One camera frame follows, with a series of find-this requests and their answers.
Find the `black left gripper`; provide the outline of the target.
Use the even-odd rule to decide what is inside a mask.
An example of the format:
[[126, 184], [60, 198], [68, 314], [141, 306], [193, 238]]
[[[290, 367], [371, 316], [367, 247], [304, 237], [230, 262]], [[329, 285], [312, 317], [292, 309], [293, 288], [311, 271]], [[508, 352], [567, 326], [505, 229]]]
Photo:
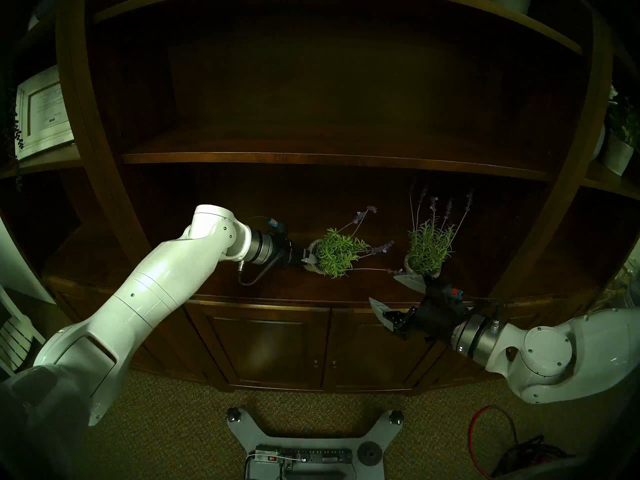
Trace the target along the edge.
[[272, 268], [287, 269], [290, 266], [315, 267], [318, 258], [309, 250], [296, 246], [288, 236], [287, 225], [283, 221], [270, 219], [270, 238], [273, 253], [270, 256]]

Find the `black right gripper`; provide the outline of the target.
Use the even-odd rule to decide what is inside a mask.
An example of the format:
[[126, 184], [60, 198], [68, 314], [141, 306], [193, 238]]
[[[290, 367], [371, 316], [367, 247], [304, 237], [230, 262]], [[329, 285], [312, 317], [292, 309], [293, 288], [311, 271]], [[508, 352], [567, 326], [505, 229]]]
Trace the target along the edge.
[[464, 328], [474, 314], [474, 306], [463, 302], [462, 291], [446, 281], [420, 274], [398, 274], [393, 279], [424, 297], [418, 307], [405, 311], [392, 310], [370, 297], [369, 305], [378, 321], [405, 341], [421, 333], [428, 341], [457, 343], [460, 327]]

